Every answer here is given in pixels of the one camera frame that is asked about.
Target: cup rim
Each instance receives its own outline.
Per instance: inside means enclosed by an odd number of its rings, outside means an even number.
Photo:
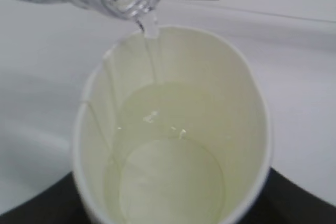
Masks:
[[[246,212],[250,209],[250,207],[254,204],[256,199],[259,197],[259,194],[261,193],[270,168],[271,168],[271,160],[274,153],[273,148],[273,129],[272,129],[272,123],[271,123],[271,117],[269,112],[269,107],[267,105],[267,101],[261,92],[261,88],[259,86],[259,83],[257,82],[257,78],[255,74],[253,73],[250,64],[248,63],[246,57],[244,54],[231,42],[226,40],[225,38],[212,33],[210,31],[206,31],[200,28],[194,28],[194,27],[187,27],[187,26],[180,26],[180,25],[164,25],[160,26],[160,29],[165,28],[176,28],[176,29],[183,29],[183,30],[189,30],[194,31],[197,33],[206,34],[208,36],[211,36],[215,39],[218,39],[219,41],[223,42],[224,44],[231,47],[231,49],[240,57],[242,62],[244,63],[246,70],[248,74],[250,75],[251,79],[253,80],[254,88],[257,90],[258,96],[261,100],[262,107],[265,114],[265,129],[266,129],[266,146],[264,151],[264,156],[262,159],[262,165],[259,169],[259,172],[256,175],[256,179],[253,182],[253,185],[250,187],[248,193],[244,197],[244,199],[239,203],[239,205],[232,211],[224,220],[220,221],[218,224],[233,224],[241,220],[241,218],[246,214]],[[132,32],[123,38],[117,40],[110,50],[108,50],[102,58],[102,62],[98,64],[98,66],[94,69],[94,71],[91,73],[89,78],[86,81],[86,84],[84,86],[82,96],[81,96],[81,105],[79,107],[74,127],[73,127],[73,137],[72,137],[72,145],[71,145],[71,155],[72,155],[72,169],[73,169],[73,175],[75,184],[77,187],[77,191],[83,200],[84,205],[86,205],[86,210],[89,210],[91,213],[94,213],[94,217],[102,224],[113,224],[113,221],[110,219],[110,217],[107,215],[106,212],[104,212],[97,204],[95,204],[95,201],[92,199],[91,193],[88,189],[85,176],[83,174],[82,165],[80,163],[80,139],[81,139],[81,125],[84,118],[84,114],[89,109],[87,100],[88,95],[92,92],[93,84],[96,79],[96,76],[103,68],[103,62],[106,61],[111,55],[113,56],[112,52],[115,50],[117,46],[119,46],[121,43],[127,41],[130,37],[137,35],[141,33],[140,30]]]

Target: white countertop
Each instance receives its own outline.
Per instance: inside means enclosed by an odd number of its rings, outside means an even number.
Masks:
[[[273,167],[336,206],[336,0],[163,0],[159,12],[163,23],[222,29],[241,48],[274,117]],[[0,213],[70,171],[81,88],[135,29],[70,5],[0,0]]]

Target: water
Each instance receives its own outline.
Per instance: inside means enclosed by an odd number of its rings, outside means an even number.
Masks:
[[[200,89],[165,81],[155,13],[138,25],[154,83],[118,111],[122,124],[104,180],[110,216],[117,224],[218,223],[223,172],[204,141],[224,134],[223,105]]]

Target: black mat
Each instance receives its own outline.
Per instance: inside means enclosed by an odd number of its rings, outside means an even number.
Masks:
[[[72,174],[27,203],[0,216],[0,224],[89,224]],[[238,224],[289,224],[262,192]]]

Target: white paper cup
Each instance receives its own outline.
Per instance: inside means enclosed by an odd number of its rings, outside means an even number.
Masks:
[[[161,48],[167,82],[197,86],[228,104],[230,132],[202,145],[224,174],[225,200],[216,222],[236,223],[257,198],[271,164],[265,101],[243,55],[222,38],[198,29],[164,27]],[[93,223],[132,223],[107,207],[104,173],[114,148],[115,112],[131,94],[152,83],[143,37],[135,33],[106,53],[85,86],[72,155],[76,185]],[[118,189],[112,194],[118,204]]]

